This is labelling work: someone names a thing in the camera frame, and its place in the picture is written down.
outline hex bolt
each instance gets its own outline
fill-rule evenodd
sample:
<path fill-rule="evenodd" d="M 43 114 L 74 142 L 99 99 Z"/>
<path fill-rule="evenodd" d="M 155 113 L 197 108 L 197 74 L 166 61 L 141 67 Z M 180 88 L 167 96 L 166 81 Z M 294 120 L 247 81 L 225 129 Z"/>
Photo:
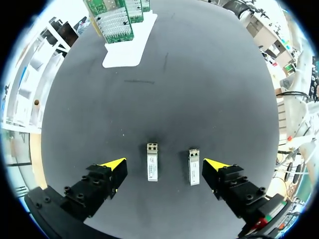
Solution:
<path fill-rule="evenodd" d="M 50 203 L 50 202 L 51 202 L 51 199 L 50 199 L 49 197 L 45 197 L 45 198 L 44 198 L 44 201 L 45 201 L 46 203 Z"/>
<path fill-rule="evenodd" d="M 38 208 L 38 209 L 40 209 L 40 208 L 42 208 L 42 204 L 36 203 L 36 204 L 35 204 L 35 207 Z"/>
<path fill-rule="evenodd" d="M 251 195 L 251 194 L 248 194 L 248 195 L 246 196 L 246 199 L 247 199 L 247 200 L 252 200 L 253 198 L 254 198 L 254 196 Z"/>

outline cable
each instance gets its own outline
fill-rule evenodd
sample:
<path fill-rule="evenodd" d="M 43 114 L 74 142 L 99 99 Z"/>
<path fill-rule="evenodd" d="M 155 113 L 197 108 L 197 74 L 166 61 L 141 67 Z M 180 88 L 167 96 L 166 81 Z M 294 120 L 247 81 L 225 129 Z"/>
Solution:
<path fill-rule="evenodd" d="M 250 239 L 250 238 L 274 239 L 274 238 L 267 236 L 267 235 L 258 235 L 258 234 L 243 236 L 239 239 Z"/>
<path fill-rule="evenodd" d="M 286 91 L 286 92 L 279 93 L 276 96 L 305 96 L 308 99 L 310 99 L 309 95 L 301 91 Z"/>
<path fill-rule="evenodd" d="M 282 179 L 281 177 L 277 177 L 277 176 L 275 176 L 275 177 L 273 177 L 273 178 L 280 178 L 280 180 L 284 182 L 285 188 L 286 188 L 287 197 L 288 197 L 288 199 L 289 199 L 290 201 L 292 201 L 291 198 L 288 196 L 288 187 L 287 187 L 287 184 L 286 184 L 286 182 L 284 181 L 284 179 Z"/>
<path fill-rule="evenodd" d="M 307 130 L 306 130 L 306 132 L 304 133 L 304 135 L 303 136 L 305 136 L 306 135 L 306 133 L 308 133 L 308 131 L 309 131 L 309 129 L 311 128 L 311 126 L 309 126 L 309 128 L 307 128 Z"/>
<path fill-rule="evenodd" d="M 309 172 L 291 172 L 291 171 L 286 171 L 286 170 L 280 170 L 280 169 L 275 169 L 276 171 L 279 171 L 279 172 L 283 172 L 283 173 L 290 173 L 290 174 L 300 174 L 300 175 L 307 175 L 309 174 Z"/>

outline white shelf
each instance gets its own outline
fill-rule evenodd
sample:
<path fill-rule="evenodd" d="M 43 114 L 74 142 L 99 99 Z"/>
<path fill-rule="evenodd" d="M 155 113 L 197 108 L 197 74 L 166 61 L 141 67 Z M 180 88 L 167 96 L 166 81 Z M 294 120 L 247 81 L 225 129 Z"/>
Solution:
<path fill-rule="evenodd" d="M 33 105 L 30 123 L 32 125 L 36 125 L 39 128 L 42 128 L 42 120 L 44 116 L 46 101 L 49 96 L 49 92 L 50 92 L 53 80 L 55 78 L 55 75 L 58 72 L 60 66 L 62 65 L 63 60 L 64 60 L 64 57 L 62 56 L 62 53 L 54 57 L 54 59 L 51 61 L 52 65 L 49 68 L 50 70 L 48 74 L 43 75 L 43 78 L 41 79 L 41 82 L 40 82 L 41 84 L 39 84 L 35 92 L 33 102 L 35 100 L 39 100 L 40 104 L 38 109 Z"/>
<path fill-rule="evenodd" d="M 27 127 L 30 125 L 30 119 L 31 119 L 31 112 L 32 107 L 34 103 L 34 96 L 37 91 L 37 88 L 39 86 L 39 83 L 42 76 L 45 74 L 45 71 L 49 70 L 50 61 L 54 60 L 55 56 L 52 57 L 53 53 L 56 50 L 56 47 L 59 43 L 56 43 L 51 49 L 48 49 L 48 51 L 45 52 L 45 58 L 43 59 L 42 65 L 38 68 L 38 70 L 35 70 L 31 65 L 28 66 L 29 70 L 32 72 L 32 74 L 29 74 L 28 77 L 26 77 L 25 81 L 21 83 L 18 96 L 22 96 L 21 91 L 24 93 L 29 92 L 28 97 L 24 97 L 26 102 L 23 102 L 22 104 L 26 105 L 25 108 L 19 107 L 19 104 L 21 104 L 19 101 L 17 101 L 17 105 L 15 105 L 16 111 L 13 116 L 13 122 L 18 123 L 24 127 Z M 17 109 L 24 109 L 23 113 L 25 117 L 17 117 L 17 114 L 19 114 Z"/>

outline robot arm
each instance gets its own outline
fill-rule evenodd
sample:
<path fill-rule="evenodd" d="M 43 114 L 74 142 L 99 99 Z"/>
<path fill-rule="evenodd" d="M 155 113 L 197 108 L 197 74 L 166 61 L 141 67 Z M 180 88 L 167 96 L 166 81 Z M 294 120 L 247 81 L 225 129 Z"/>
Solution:
<path fill-rule="evenodd" d="M 236 217 L 246 222 L 238 237 L 274 237 L 292 202 L 285 202 L 279 194 L 267 199 L 266 188 L 257 187 L 243 173 L 244 169 L 237 165 L 204 159 L 202 176 L 214 195 L 218 200 L 224 200 Z"/>

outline screw head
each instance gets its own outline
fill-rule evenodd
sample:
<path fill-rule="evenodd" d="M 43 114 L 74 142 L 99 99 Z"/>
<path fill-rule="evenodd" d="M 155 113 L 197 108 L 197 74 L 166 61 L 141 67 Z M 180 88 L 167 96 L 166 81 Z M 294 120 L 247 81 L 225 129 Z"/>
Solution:
<path fill-rule="evenodd" d="M 35 204 L 35 207 L 38 208 L 38 209 L 40 209 L 40 208 L 42 208 L 42 204 L 36 203 L 36 204 Z"/>
<path fill-rule="evenodd" d="M 252 200 L 253 198 L 254 198 L 254 196 L 251 195 L 251 194 L 248 194 L 248 195 L 246 196 L 246 199 L 247 199 L 247 200 Z"/>
<path fill-rule="evenodd" d="M 84 195 L 83 193 L 79 193 L 78 195 L 76 195 L 76 198 L 80 201 L 82 201 L 84 199 Z"/>
<path fill-rule="evenodd" d="M 51 199 L 50 199 L 49 197 L 45 197 L 45 198 L 44 198 L 44 201 L 45 201 L 46 203 L 49 203 L 49 202 L 51 202 Z"/>
<path fill-rule="evenodd" d="M 265 187 L 259 188 L 259 192 L 264 193 L 265 191 L 266 191 L 266 188 L 265 188 Z"/>
<path fill-rule="evenodd" d="M 65 191 L 65 192 L 70 192 L 70 191 L 71 191 L 71 188 L 70 188 L 69 186 L 65 186 L 65 187 L 64 187 L 64 191 Z"/>

